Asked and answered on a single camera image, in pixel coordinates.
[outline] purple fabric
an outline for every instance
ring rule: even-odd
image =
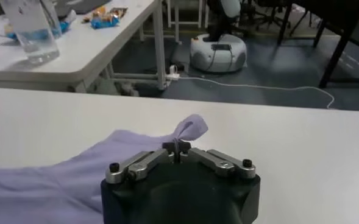
[[[110,163],[175,138],[195,140],[207,130],[200,116],[191,115],[171,135],[153,138],[118,130],[53,166],[0,169],[0,224],[102,223],[99,185]]]

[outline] gray floor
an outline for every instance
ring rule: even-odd
[[[183,44],[165,40],[166,57],[188,62],[190,36],[181,36]],[[245,40],[248,48],[248,67],[234,74],[208,75],[185,65],[184,76],[203,77],[222,83],[262,86],[317,86],[338,38],[324,37],[316,49],[311,40],[286,40],[276,47],[275,38],[253,37]],[[116,56],[115,71],[142,72],[155,63],[154,41],[130,41]],[[359,77],[359,47],[349,44],[341,57],[335,77]],[[332,107],[340,110],[359,110],[359,85],[331,85],[326,89],[335,96]],[[258,88],[218,86],[198,80],[173,82],[164,92],[140,91],[142,96],[167,99],[201,100],[211,102],[249,103],[287,107],[325,108],[330,97],[316,90],[279,91]]]

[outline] white table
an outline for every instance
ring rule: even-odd
[[[0,37],[0,86],[33,89],[53,89],[73,86],[84,92],[104,71],[106,78],[113,74],[111,59],[153,13],[155,48],[158,74],[155,78],[160,89],[165,87],[162,5],[160,0],[112,0],[112,7],[128,7],[121,24],[115,28],[94,30],[81,24],[83,15],[77,16],[70,31],[57,40],[60,56],[40,66],[28,63],[23,49],[14,41]],[[0,35],[7,23],[0,16]]]
[[[359,223],[359,112],[0,89],[0,167],[66,160],[113,130],[171,133],[190,114],[193,142],[250,158],[261,176],[256,224]]]

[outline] black chair leg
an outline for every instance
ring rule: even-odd
[[[351,36],[352,30],[348,32],[344,32],[342,34],[342,37],[339,40],[339,43],[335,49],[335,51],[332,54],[332,57],[330,59],[330,62],[328,63],[324,74],[320,80],[319,87],[325,88],[327,87],[327,84],[331,78],[332,72],[335,69],[335,67],[338,64],[339,58],[343,53],[344,48],[346,47],[347,43],[349,42],[350,36]]]
[[[288,4],[288,7],[286,8],[285,16],[283,17],[283,22],[282,22],[281,29],[279,31],[279,36],[278,36],[278,41],[277,41],[278,45],[281,45],[281,43],[282,43],[283,35],[285,33],[285,30],[286,30],[286,25],[288,24],[292,4],[293,4],[293,2],[292,2],[292,0],[290,0],[290,2]]]
[[[315,40],[313,41],[313,48],[318,46],[318,43],[320,41],[320,37],[321,37],[321,35],[322,35],[323,31],[324,31],[326,23],[327,22],[324,19],[321,21],[319,30],[318,30],[318,32],[316,34]]]
[[[305,13],[301,16],[300,20],[296,23],[296,25],[293,27],[293,29],[291,29],[289,36],[293,35],[294,31],[296,31],[297,27],[299,27],[300,23],[306,17],[307,14],[308,14],[308,10],[305,9]]]
[[[309,28],[312,28],[312,13],[309,13]]]
[[[272,22],[273,22],[273,20],[274,20],[274,18],[275,18],[275,9],[276,9],[276,7],[273,7],[273,8],[272,8],[272,11],[271,11],[271,17],[270,17],[270,20],[269,20],[269,23],[268,23],[267,29],[269,29],[269,28],[270,28],[270,25],[272,24]]]

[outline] glass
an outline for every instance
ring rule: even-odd
[[[0,0],[28,60],[42,63],[60,55],[42,0]]]

